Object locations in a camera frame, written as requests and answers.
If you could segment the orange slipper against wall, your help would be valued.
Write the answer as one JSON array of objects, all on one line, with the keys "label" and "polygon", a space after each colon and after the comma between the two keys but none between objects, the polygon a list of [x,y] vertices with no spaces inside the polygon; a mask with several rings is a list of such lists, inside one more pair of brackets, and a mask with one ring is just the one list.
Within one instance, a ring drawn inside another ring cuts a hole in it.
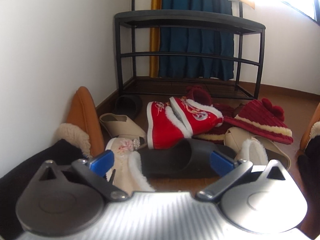
[{"label": "orange slipper against wall", "polygon": [[74,94],[66,121],[55,132],[56,146],[69,159],[91,159],[104,152],[104,139],[89,90]]}]

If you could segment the orange slipper right side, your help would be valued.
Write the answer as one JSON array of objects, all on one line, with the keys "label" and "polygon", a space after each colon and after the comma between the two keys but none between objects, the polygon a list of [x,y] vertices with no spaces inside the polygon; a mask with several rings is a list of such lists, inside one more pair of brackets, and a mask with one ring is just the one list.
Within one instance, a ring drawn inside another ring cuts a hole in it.
[{"label": "orange slipper right side", "polygon": [[313,116],[304,132],[300,141],[300,150],[304,151],[311,139],[319,135],[319,105],[317,106]]}]

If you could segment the red embroidered boot right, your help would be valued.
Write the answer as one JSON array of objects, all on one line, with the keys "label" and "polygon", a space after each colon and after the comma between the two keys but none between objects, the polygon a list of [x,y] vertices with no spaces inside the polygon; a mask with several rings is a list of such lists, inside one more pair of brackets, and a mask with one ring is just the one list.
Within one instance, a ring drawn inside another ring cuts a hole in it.
[{"label": "red embroidered boot right", "polygon": [[213,106],[202,105],[191,99],[170,98],[170,104],[177,118],[191,135],[198,135],[219,127],[223,114]]}]

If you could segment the blue curtain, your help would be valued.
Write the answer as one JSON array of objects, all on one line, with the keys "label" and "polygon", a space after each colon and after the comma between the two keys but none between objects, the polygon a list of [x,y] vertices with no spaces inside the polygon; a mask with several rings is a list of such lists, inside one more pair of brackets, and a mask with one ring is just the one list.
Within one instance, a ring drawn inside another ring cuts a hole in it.
[{"label": "blue curtain", "polygon": [[[231,15],[232,3],[229,0],[162,0],[162,9]],[[234,35],[198,28],[161,28],[159,49],[164,52],[192,52],[233,57]],[[161,56],[158,74],[160,77],[213,77],[226,81],[234,77],[234,63],[205,57]]]}]

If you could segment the red embroidered boot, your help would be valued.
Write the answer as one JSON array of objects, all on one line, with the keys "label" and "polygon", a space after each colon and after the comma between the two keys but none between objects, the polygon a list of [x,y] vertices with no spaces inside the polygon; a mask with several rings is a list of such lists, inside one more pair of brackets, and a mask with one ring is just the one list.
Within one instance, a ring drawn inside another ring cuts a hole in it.
[{"label": "red embroidered boot", "polygon": [[219,127],[223,114],[213,106],[202,105],[191,99],[170,98],[170,104],[177,118],[191,135],[198,135]]},{"label": "red embroidered boot", "polygon": [[148,119],[147,142],[151,150],[171,148],[192,134],[177,118],[172,107],[167,103],[149,102],[146,108]]}]

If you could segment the black trouser leg right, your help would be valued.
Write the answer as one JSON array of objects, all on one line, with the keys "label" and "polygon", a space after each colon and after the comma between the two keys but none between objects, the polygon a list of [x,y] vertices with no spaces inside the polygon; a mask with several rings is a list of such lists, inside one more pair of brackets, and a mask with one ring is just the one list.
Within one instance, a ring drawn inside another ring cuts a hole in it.
[{"label": "black trouser leg right", "polygon": [[308,197],[308,227],[319,233],[319,135],[311,139],[298,157],[298,168]]}]

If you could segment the red embroidered boot left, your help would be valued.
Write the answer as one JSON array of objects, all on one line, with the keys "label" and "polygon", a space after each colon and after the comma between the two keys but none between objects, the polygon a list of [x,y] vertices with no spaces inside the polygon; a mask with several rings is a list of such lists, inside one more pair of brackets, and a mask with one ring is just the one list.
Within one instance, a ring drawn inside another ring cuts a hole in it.
[{"label": "red embroidered boot left", "polygon": [[147,142],[151,150],[171,148],[192,134],[177,118],[172,107],[167,103],[149,102],[146,108],[148,119]]}]

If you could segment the black slide near rack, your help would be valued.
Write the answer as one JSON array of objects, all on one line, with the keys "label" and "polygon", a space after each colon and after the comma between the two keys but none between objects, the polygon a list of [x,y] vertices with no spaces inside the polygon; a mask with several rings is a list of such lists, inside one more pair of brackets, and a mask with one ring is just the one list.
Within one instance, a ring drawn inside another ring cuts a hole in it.
[{"label": "black slide near rack", "polygon": [[138,95],[122,95],[115,103],[115,114],[135,119],[142,109],[142,99]]}]

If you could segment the black trouser leg left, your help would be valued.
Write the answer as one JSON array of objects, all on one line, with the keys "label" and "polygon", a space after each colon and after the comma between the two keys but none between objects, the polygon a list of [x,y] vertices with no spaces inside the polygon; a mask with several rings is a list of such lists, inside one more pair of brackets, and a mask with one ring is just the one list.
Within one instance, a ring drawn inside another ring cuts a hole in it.
[{"label": "black trouser leg left", "polygon": [[62,139],[20,163],[3,176],[0,190],[1,237],[16,239],[23,232],[15,212],[16,203],[44,161],[53,160],[57,165],[69,165],[82,157],[82,151],[79,148]]}]

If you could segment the dark red knit slipper back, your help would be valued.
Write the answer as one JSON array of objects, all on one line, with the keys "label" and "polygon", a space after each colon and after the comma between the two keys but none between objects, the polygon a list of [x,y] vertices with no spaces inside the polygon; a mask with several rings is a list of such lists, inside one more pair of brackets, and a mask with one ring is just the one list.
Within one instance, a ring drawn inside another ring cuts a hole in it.
[{"label": "dark red knit slipper back", "polygon": [[206,106],[213,104],[210,94],[200,85],[188,86],[186,88],[186,98]]}]

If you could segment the black slide front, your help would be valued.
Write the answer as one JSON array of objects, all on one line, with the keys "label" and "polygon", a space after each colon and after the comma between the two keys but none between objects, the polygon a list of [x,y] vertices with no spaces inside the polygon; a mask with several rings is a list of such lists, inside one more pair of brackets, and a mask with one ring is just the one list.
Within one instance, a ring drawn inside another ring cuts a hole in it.
[{"label": "black slide front", "polygon": [[182,139],[165,150],[140,150],[142,173],[147,178],[200,179],[218,173],[210,166],[210,155],[222,153],[234,161],[236,152],[228,146],[197,139]]}]

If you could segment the black trouser leg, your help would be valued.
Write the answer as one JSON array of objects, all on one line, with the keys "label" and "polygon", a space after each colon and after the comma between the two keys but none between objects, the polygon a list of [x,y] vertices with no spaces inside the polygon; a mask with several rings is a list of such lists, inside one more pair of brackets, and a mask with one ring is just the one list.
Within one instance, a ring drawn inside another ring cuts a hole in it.
[{"label": "black trouser leg", "polygon": [[16,239],[23,232],[15,212],[16,203],[44,161],[53,160],[57,165],[69,165],[82,157],[82,151],[79,148],[62,139],[20,163],[3,176],[0,190],[1,237]]},{"label": "black trouser leg", "polygon": [[311,139],[298,157],[298,168],[308,197],[308,227],[319,233],[319,135]]}]

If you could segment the white fur embroidered shoe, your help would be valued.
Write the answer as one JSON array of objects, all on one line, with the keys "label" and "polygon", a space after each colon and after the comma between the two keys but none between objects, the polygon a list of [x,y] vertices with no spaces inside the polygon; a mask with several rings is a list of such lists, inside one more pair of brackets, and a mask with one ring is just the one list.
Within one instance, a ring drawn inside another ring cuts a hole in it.
[{"label": "white fur embroidered shoe", "polygon": [[142,174],[141,157],[135,151],[132,140],[113,138],[107,143],[106,150],[111,150],[114,153],[114,165],[106,172],[108,181],[115,170],[112,184],[128,195],[136,191],[155,192],[155,189]]}]

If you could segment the black metal shoe rack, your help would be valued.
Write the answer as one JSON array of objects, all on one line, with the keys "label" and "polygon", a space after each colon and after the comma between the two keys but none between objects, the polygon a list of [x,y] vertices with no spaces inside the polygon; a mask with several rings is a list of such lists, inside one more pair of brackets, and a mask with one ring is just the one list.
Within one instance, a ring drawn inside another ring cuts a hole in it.
[{"label": "black metal shoe rack", "polygon": [[[237,57],[222,56],[212,53],[196,53],[181,51],[136,51],[135,33],[137,28],[172,27],[187,29],[204,29],[221,31],[238,35],[239,50]],[[141,94],[141,95],[163,95],[159,89],[148,91],[146,85],[141,85],[138,78],[134,75],[129,81],[123,81],[122,59],[132,58],[132,71],[136,72],[136,58],[145,56],[175,56],[175,57],[199,57],[202,59],[214,59],[231,61],[237,64],[236,80],[214,81],[203,77],[194,79],[174,79],[164,78],[164,82],[173,85],[176,83],[197,83],[203,81],[215,87],[221,87],[219,93],[212,96],[222,99],[253,100],[259,96],[261,78],[263,74],[264,50],[265,50],[265,30],[266,27],[258,22],[242,18],[241,16],[231,16],[213,12],[194,11],[194,10],[136,10],[126,11],[115,14],[115,50],[116,50],[116,69],[118,79],[118,93],[122,94]],[[258,34],[260,36],[259,60],[257,62],[242,58],[243,36]],[[242,64],[257,66],[257,79],[254,93],[250,93],[240,86],[240,73]]]}]

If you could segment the dark red corduroy pompom slipper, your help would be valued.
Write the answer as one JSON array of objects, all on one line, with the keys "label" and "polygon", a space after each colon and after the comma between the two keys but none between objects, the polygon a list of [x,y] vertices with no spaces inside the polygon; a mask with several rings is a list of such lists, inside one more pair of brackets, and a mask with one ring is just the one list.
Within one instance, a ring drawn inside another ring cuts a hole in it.
[{"label": "dark red corduroy pompom slipper", "polygon": [[290,145],[293,143],[293,134],[285,124],[284,110],[273,105],[270,100],[254,99],[242,106],[234,116],[225,116],[224,122],[242,128],[266,139]]}]

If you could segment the gold curtain edge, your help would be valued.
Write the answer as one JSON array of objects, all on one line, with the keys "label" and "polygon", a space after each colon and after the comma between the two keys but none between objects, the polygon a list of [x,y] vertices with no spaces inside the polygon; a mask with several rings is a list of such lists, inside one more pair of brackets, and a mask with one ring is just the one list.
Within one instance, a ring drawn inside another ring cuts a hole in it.
[{"label": "gold curtain edge", "polygon": [[[160,10],[162,8],[162,0],[151,0],[151,9]],[[159,52],[160,45],[160,29],[152,27],[150,29],[150,51]],[[149,77],[157,77],[159,71],[159,56],[149,57]]]}]

